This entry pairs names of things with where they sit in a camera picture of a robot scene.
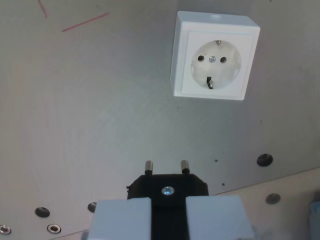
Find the metal wall panel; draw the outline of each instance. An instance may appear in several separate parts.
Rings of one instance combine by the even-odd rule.
[[[36,0],[0,2],[6,239],[53,238],[51,223],[60,235],[89,228],[88,203],[125,198],[147,160],[155,174],[179,173],[188,160],[211,194],[320,166],[319,1],[92,1],[110,15],[61,32],[51,15],[69,2],[51,3],[48,18]],[[94,13],[74,9],[65,21]],[[260,25],[244,101],[173,97],[177,10],[247,15]],[[264,153],[274,157],[267,168],[256,164]],[[35,216],[36,207],[50,217]]]

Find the countersunk hole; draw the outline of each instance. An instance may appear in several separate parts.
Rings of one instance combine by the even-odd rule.
[[[225,56],[220,58],[220,63],[224,64],[226,61],[227,61],[227,58]]]
[[[262,154],[260,155],[257,160],[256,164],[258,164],[260,167],[267,167],[274,161],[274,158],[270,154]]]
[[[34,210],[34,213],[35,213],[35,215],[37,215],[40,218],[47,218],[50,216],[50,211],[43,206],[37,207]]]
[[[0,234],[2,234],[2,235],[11,234],[11,228],[6,225],[0,225]]]
[[[273,204],[277,204],[278,202],[280,202],[280,200],[281,200],[281,197],[279,194],[271,193],[266,197],[265,202],[269,205],[273,205]]]
[[[97,207],[97,202],[93,201],[88,204],[87,208],[90,212],[94,213],[96,211],[96,207]]]
[[[59,234],[61,232],[61,227],[57,224],[50,224],[46,229],[52,234]]]
[[[205,57],[204,57],[204,56],[202,56],[202,55],[198,56],[198,61],[199,61],[199,62],[202,62],[203,60],[205,60]]]
[[[51,231],[54,231],[54,232],[58,231],[58,227],[56,227],[56,226],[51,226],[50,229],[51,229]]]

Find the red marking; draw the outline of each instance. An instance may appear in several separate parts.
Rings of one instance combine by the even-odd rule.
[[[110,14],[109,12],[106,12],[106,13],[104,13],[104,14],[102,14],[102,15],[99,15],[99,16],[96,16],[96,17],[94,17],[94,18],[91,18],[91,19],[89,19],[89,20],[87,20],[87,21],[84,21],[84,22],[78,23],[78,24],[76,24],[76,25],[74,25],[74,26],[70,26],[70,27],[68,27],[68,28],[66,28],[66,29],[63,29],[61,32],[69,31],[69,30],[71,30],[71,29],[77,28],[77,27],[79,27],[79,26],[81,26],[81,25],[87,24],[87,23],[92,22],[92,21],[94,21],[94,20],[103,18],[104,16],[107,16],[107,15],[109,15],[109,14]]]
[[[45,7],[44,7],[44,5],[42,4],[41,0],[38,0],[38,3],[39,3],[39,5],[40,5],[40,8],[42,9],[42,12],[43,12],[43,14],[44,14],[44,18],[46,19],[46,18],[48,17],[48,15],[47,15],[47,12],[46,12],[46,10],[45,10]]]

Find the mounting hole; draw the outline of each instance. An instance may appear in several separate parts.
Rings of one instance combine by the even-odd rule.
[[[269,205],[277,204],[280,200],[281,196],[277,193],[271,193],[265,198],[265,202]]]
[[[37,207],[35,210],[34,210],[34,213],[35,215],[37,215],[38,217],[40,218],[47,218],[50,216],[50,211],[49,209],[43,207],[43,206],[40,206],[40,207]]]
[[[204,56],[202,56],[202,55],[198,56],[198,61],[199,61],[199,62],[203,62],[203,60],[205,60],[205,57],[204,57]]]
[[[274,161],[274,158],[270,154],[262,154],[260,155],[257,160],[256,164],[258,164],[260,167],[267,167]]]
[[[220,63],[224,64],[226,61],[227,61],[227,58],[225,56],[220,58]]]
[[[57,224],[50,224],[46,229],[51,234],[59,234],[61,232],[61,227]]]
[[[97,207],[97,202],[93,201],[88,204],[87,208],[90,212],[94,213],[96,211],[96,207]]]
[[[9,235],[11,233],[11,228],[6,225],[0,225],[0,234]]]
[[[170,196],[175,193],[175,189],[172,186],[165,186],[162,188],[161,193],[166,196]]]

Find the white electrical socket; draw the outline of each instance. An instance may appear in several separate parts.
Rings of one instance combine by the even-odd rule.
[[[243,100],[259,33],[247,16],[178,11],[170,79],[174,96]]]

